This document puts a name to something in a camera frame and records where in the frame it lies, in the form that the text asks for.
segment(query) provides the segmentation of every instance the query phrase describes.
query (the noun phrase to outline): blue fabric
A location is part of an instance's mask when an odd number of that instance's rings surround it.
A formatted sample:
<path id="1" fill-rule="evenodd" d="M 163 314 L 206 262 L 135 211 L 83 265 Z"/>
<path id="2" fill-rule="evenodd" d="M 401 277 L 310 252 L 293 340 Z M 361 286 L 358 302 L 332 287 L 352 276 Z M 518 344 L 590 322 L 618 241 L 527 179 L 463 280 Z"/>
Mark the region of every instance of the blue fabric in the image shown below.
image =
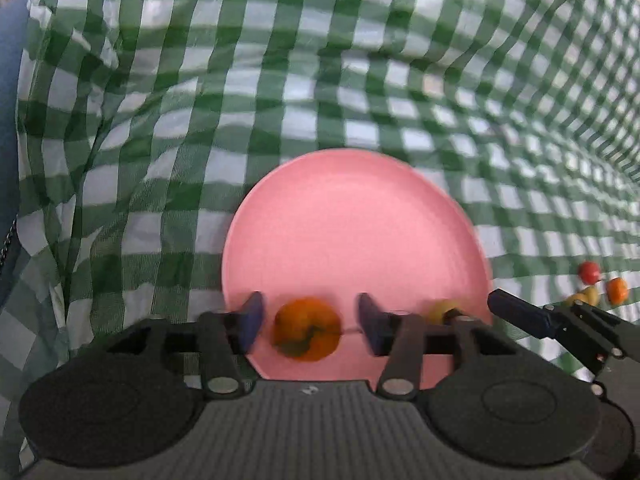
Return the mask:
<path id="1" fill-rule="evenodd" d="M 0 246 L 18 212 L 15 101 L 27 18 L 27 0 L 14 0 L 0 7 Z M 17 244 L 11 252 L 0 275 L 0 308 L 13 283 Z"/>

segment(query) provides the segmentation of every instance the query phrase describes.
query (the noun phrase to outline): pink plate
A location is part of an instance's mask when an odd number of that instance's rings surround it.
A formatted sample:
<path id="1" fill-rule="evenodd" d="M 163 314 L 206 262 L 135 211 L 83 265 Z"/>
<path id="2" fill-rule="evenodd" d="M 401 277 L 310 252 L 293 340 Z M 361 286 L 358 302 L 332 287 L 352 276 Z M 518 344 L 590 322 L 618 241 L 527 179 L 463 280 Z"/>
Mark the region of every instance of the pink plate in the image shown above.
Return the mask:
<path id="1" fill-rule="evenodd" d="M 490 322 L 490 279 L 462 209 L 408 165 L 362 150 L 310 153 L 268 174 L 238 209 L 222 258 L 227 305 L 237 308 L 254 290 L 265 295 L 266 322 L 249 359 L 275 380 L 367 379 L 375 386 L 386 362 L 357 333 L 315 363 L 279 354 L 268 336 L 289 300 L 328 301 L 345 329 L 357 326 L 361 292 L 396 312 L 461 298 L 468 313 Z M 422 387 L 449 370 L 448 356 L 425 356 Z"/>

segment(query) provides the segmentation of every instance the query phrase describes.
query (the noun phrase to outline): orange fruit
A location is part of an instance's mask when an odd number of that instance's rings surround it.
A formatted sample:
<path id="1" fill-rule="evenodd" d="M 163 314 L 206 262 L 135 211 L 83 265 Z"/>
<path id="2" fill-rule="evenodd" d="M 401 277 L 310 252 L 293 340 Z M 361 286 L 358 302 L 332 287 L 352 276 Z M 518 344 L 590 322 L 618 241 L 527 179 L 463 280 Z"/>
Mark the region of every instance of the orange fruit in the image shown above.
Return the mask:
<path id="1" fill-rule="evenodd" d="M 614 278 L 607 282 L 607 297 L 609 303 L 615 306 L 625 303 L 629 297 L 629 288 L 622 278 Z"/>
<path id="2" fill-rule="evenodd" d="M 284 304 L 276 314 L 271 343 L 298 361 L 319 361 L 332 354 L 340 343 L 342 320 L 331 305 L 317 298 L 301 298 Z"/>

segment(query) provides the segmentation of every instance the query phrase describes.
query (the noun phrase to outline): checkered cloth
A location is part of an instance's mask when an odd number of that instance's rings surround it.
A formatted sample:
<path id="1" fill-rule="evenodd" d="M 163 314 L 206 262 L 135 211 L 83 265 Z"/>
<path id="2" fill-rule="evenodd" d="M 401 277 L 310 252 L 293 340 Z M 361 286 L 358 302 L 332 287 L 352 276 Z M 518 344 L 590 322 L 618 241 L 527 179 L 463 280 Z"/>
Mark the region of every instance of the checkered cloth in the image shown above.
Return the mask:
<path id="1" fill-rule="evenodd" d="M 4 468 L 20 393 L 70 351 L 149 314 L 222 308 L 238 205 L 313 150 L 407 161 L 525 300 L 576 292 L 587 258 L 640 286 L 639 27 L 638 0 L 31 0 Z M 613 312 L 635 321 L 637 300 Z"/>

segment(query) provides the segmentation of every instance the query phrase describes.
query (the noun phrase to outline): metal screw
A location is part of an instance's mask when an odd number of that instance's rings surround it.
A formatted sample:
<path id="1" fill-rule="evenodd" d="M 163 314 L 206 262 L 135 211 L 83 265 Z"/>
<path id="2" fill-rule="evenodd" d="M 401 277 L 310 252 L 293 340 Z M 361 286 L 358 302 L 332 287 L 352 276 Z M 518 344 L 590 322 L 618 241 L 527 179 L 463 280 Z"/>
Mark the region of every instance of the metal screw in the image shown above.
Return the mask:
<path id="1" fill-rule="evenodd" d="M 414 390 L 414 385 L 406 379 L 387 379 L 382 384 L 383 390 L 391 395 L 407 395 Z"/>
<path id="2" fill-rule="evenodd" d="M 602 386 L 600 386 L 599 384 L 593 383 L 591 385 L 591 392 L 596 397 L 601 397 L 601 396 L 604 395 L 604 388 Z"/>
<path id="3" fill-rule="evenodd" d="M 215 394 L 232 394 L 240 384 L 233 377 L 214 377 L 209 380 L 207 386 Z"/>

